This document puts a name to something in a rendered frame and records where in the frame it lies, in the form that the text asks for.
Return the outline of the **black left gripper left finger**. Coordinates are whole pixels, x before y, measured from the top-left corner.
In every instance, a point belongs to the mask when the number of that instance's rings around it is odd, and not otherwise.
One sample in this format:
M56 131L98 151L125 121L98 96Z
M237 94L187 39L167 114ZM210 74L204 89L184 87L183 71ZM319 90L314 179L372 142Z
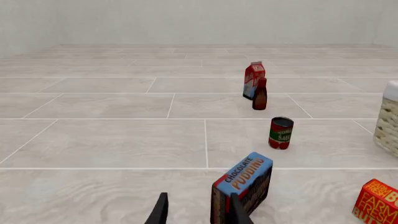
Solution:
M169 210L168 193L162 192L144 224L166 224Z

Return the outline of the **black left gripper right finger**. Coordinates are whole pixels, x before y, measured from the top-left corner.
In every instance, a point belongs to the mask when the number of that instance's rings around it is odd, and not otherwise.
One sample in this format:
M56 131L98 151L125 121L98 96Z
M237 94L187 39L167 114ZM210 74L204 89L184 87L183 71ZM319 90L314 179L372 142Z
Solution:
M241 205L237 194L230 196L229 224L254 224Z

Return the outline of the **red tomato sauce can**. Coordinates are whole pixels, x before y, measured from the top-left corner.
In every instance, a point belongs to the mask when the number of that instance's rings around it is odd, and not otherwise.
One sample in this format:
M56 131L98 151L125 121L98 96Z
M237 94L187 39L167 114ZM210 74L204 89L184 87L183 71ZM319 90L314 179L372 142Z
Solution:
M285 150L290 144L294 121L286 117L275 117L271 120L269 145L273 149Z

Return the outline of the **dark brown sauce bottle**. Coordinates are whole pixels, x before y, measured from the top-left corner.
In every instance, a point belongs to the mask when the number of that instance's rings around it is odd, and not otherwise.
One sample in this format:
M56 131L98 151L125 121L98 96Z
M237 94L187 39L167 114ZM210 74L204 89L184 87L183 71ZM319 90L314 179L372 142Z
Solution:
M260 78L257 88L254 92L254 98L252 99L252 108L254 110L265 110L267 107L267 79Z

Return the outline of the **woven basket with white rim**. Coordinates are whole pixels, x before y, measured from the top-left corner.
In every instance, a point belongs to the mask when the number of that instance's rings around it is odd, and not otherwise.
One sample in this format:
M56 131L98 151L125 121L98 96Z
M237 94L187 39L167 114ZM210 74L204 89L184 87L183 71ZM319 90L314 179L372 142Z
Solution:
M398 157L398 80L389 81L384 90L373 140Z

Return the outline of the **chocolate pudding box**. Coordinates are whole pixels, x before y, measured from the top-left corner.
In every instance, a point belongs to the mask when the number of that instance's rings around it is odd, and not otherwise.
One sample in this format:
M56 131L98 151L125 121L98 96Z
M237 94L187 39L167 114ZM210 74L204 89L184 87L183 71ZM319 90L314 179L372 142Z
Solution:
M244 211L252 214L267 197L272 167L271 159L251 152L216 180L211 188L210 223L229 224L231 194L237 194Z

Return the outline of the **red and white milk carton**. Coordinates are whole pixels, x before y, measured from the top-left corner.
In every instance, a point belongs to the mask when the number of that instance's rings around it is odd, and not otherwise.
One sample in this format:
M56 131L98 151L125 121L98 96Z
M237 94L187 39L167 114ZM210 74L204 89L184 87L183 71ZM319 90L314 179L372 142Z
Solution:
M260 78L265 78L266 70L261 61L252 62L245 70L243 97L252 100Z

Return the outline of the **red and yellow butter box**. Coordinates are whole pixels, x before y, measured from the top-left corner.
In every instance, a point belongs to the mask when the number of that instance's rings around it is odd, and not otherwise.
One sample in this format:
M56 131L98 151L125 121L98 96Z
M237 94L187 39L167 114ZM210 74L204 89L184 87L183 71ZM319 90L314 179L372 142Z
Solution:
M352 214L364 224L398 224L398 190L377 179L366 182Z

